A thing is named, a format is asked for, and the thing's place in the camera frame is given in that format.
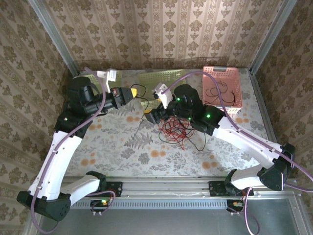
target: yellow object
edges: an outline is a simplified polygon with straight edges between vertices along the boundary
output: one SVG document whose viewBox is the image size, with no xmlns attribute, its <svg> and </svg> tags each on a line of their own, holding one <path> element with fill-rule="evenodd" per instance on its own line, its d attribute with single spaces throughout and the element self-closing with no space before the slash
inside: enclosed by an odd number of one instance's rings
<svg viewBox="0 0 313 235">
<path fill-rule="evenodd" d="M 143 111 L 144 114 L 148 114 L 149 112 L 151 112 L 152 109 L 146 109 Z"/>
<path fill-rule="evenodd" d="M 137 91 L 136 88 L 131 88 L 131 90 L 132 90 L 133 97 L 135 98 L 137 93 L 138 93 L 138 91 Z"/>
</svg>

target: pink plastic basket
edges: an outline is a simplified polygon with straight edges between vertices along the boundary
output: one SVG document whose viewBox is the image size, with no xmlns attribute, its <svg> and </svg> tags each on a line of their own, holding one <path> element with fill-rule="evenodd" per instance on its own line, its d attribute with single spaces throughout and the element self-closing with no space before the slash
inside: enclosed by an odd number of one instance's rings
<svg viewBox="0 0 313 235">
<path fill-rule="evenodd" d="M 215 78 L 222 92 L 222 99 L 229 114 L 236 114 L 243 107 L 240 77 L 237 68 L 204 66 L 203 71 Z M 216 86 L 211 78 L 203 76 L 203 103 L 222 109 Z"/>
</svg>

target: table surface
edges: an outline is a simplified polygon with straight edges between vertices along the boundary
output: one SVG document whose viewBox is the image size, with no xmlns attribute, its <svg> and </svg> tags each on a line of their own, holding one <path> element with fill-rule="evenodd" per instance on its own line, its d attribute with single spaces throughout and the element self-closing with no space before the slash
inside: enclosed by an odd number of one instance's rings
<svg viewBox="0 0 313 235">
<path fill-rule="evenodd" d="M 138 83 L 138 74 L 161 70 L 124 70 L 122 86 Z M 243 108 L 233 119 L 244 128 L 266 138 L 263 120 L 247 69 L 239 69 Z M 202 97 L 202 76 L 192 75 L 187 84 Z M 243 151 L 225 141 L 206 135 L 206 146 L 199 152 L 188 140 L 185 151 L 178 144 L 167 144 L 158 138 L 158 125 L 143 120 L 134 137 L 143 108 L 139 99 L 125 107 L 112 109 L 98 117 L 89 127 L 67 168 L 67 176 L 81 176 L 94 170 L 107 176 L 225 176 L 232 169 L 257 165 Z M 198 149 L 204 145 L 204 134 L 191 138 Z"/>
</svg>

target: floral wallpaper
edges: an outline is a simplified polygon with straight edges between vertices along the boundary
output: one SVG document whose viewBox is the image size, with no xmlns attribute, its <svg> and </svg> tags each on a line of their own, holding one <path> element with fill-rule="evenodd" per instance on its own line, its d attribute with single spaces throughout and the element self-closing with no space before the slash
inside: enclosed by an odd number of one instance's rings
<svg viewBox="0 0 313 235">
<path fill-rule="evenodd" d="M 81 68 L 122 70 L 249 67 L 282 0 L 43 2 Z"/>
<path fill-rule="evenodd" d="M 50 146 L 66 68 L 27 1 L 0 1 L 0 29 L 0 234 L 17 235 L 28 210 L 16 197 Z"/>
<path fill-rule="evenodd" d="M 260 66 L 258 79 L 279 142 L 313 174 L 313 2 L 298 1 Z M 299 171 L 300 185 L 313 183 Z M 303 193 L 313 221 L 313 194 Z"/>
<path fill-rule="evenodd" d="M 122 84 L 138 83 L 140 73 L 155 70 L 124 70 Z M 243 108 L 233 118 L 248 130 L 267 138 L 247 69 L 239 69 Z M 202 76 L 193 75 L 187 83 L 202 97 Z M 142 120 L 140 100 L 112 109 L 98 117 L 89 127 L 67 168 L 67 176 L 85 175 L 90 170 L 108 176 L 226 176 L 234 168 L 243 169 L 257 163 L 249 155 L 222 140 L 195 132 L 185 151 L 179 144 L 162 142 L 158 125 Z"/>
</svg>

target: patterned wallpaper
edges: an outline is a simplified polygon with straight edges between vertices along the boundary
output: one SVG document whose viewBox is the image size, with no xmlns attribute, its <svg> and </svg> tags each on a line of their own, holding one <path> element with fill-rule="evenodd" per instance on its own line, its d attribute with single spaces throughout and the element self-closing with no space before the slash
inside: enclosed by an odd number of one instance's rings
<svg viewBox="0 0 313 235">
<path fill-rule="evenodd" d="M 93 69 L 249 67 L 282 0 L 45 0 Z"/>
<path fill-rule="evenodd" d="M 296 161 L 313 173 L 313 1 L 299 1 L 257 79 L 279 142 L 296 147 Z M 313 187 L 298 171 L 299 184 Z M 303 193 L 313 221 L 313 194 Z"/>
<path fill-rule="evenodd" d="M 65 73 L 26 0 L 0 1 L 0 234 L 20 234 L 28 211 L 16 202 L 34 180 L 61 110 Z"/>
</svg>

